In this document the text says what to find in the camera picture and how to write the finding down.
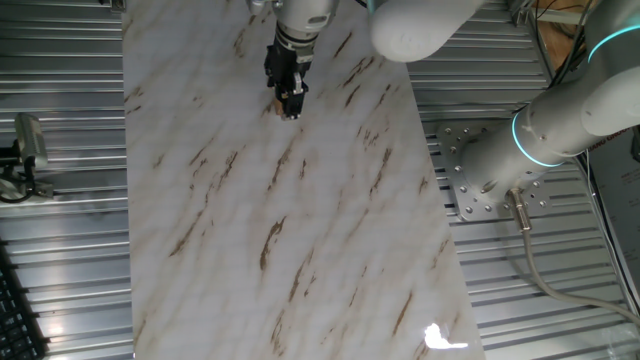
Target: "metal grating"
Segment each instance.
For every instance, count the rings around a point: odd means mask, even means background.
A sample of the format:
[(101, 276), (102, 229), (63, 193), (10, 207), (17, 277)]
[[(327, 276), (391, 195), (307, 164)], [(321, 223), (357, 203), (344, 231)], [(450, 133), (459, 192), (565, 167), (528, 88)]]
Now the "metal grating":
[(0, 239), (51, 360), (132, 358), (121, 38), (97, 0), (0, 0), (0, 144), (38, 116), (56, 190), (1, 204)]
[[(513, 25), (506, 1), (492, 0), (444, 48), (408, 65), (487, 360), (635, 359), (637, 335), (621, 316), (554, 300), (531, 283), (512, 220), (457, 217), (436, 129), (452, 121), (489, 127), (511, 120), (546, 88), (545, 56), (528, 27)], [(533, 220), (542, 275), (558, 290), (624, 303), (583, 174), (568, 164), (543, 181), (553, 214)]]

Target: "gray cable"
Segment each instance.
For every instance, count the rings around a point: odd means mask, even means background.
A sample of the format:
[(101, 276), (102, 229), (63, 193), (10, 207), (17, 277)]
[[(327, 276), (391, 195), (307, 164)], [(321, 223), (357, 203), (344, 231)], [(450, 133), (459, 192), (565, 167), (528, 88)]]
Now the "gray cable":
[(533, 281), (535, 281), (535, 283), (540, 287), (540, 289), (542, 289), (542, 291), (547, 293), (552, 298), (555, 298), (560, 301), (566, 301), (566, 302), (579, 304), (579, 305), (597, 306), (597, 307), (601, 307), (611, 311), (615, 311), (618, 314), (631, 320), (637, 326), (640, 326), (640, 317), (636, 316), (631, 311), (623, 307), (620, 307), (616, 304), (610, 303), (608, 301), (600, 300), (600, 299), (585, 297), (585, 296), (568, 295), (551, 288), (544, 281), (544, 279), (542, 279), (542, 277), (540, 276), (540, 273), (538, 273), (538, 269), (536, 268), (536, 263), (533, 260), (533, 247), (531, 246), (530, 230), (523, 230), (522, 236), (524, 237), (524, 251), (527, 256), (527, 264), (529, 265), (531, 276), (533, 277)]

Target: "marble pattern surface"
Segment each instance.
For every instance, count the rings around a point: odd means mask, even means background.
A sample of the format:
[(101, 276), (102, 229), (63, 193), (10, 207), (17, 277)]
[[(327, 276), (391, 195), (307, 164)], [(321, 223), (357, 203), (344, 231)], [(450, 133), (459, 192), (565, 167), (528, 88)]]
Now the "marble pattern surface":
[(341, 2), (285, 122), (270, 11), (128, 7), (136, 359), (484, 359), (406, 67), (364, 9)]

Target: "metal mounting plate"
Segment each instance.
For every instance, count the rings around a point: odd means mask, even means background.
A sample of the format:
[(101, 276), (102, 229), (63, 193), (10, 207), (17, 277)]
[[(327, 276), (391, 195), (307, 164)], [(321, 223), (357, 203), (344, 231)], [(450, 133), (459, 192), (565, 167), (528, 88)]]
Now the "metal mounting plate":
[[(506, 199), (496, 203), (480, 192), (474, 191), (467, 181), (462, 167), (462, 154), (466, 144), (476, 138), (485, 128), (464, 126), (442, 126), (437, 136), (440, 140), (444, 166), (451, 181), (458, 216), (466, 221), (487, 221), (513, 218), (511, 206)], [(535, 179), (523, 192), (530, 216), (550, 213), (551, 199), (545, 191), (544, 181)]]

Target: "robotic arm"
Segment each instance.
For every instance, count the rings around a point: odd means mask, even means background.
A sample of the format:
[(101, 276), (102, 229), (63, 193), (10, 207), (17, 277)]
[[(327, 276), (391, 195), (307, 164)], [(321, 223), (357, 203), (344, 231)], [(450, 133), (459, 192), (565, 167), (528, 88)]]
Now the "robotic arm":
[(535, 98), (498, 131), (463, 149), (464, 176), (501, 203), (604, 136), (640, 124), (640, 2), (601, 1), (585, 25), (589, 54), (579, 80)]
[[(246, 1), (253, 15), (262, 12), (269, 2)], [(367, 0), (373, 46), (392, 61), (423, 59), (442, 47), (483, 2)], [(283, 119), (295, 120), (309, 90), (304, 76), (311, 67), (316, 39), (331, 23), (338, 0), (277, 0), (271, 4), (278, 22), (264, 63), (267, 86), (275, 88)]]
[[(264, 0), (247, 0), (253, 14), (264, 8)], [(313, 48), (318, 34), (329, 26), (338, 0), (280, 0), (273, 3), (278, 18), (273, 45), (267, 47), (264, 70), (267, 86), (275, 88), (282, 103), (283, 119), (295, 120), (302, 112), (304, 95), (309, 88), (304, 82), (311, 68)]]
[[(267, 0), (247, 0), (257, 14)], [(367, 0), (374, 47), (393, 61), (416, 61), (438, 50), (484, 0)], [(276, 35), (268, 47), (268, 86), (297, 119), (308, 87), (318, 34), (338, 0), (277, 0)], [(458, 154), (465, 192), (501, 208), (506, 194), (528, 188), (602, 137), (640, 123), (640, 1), (601, 1), (585, 26), (586, 74), (532, 101), (498, 131), (480, 134)]]

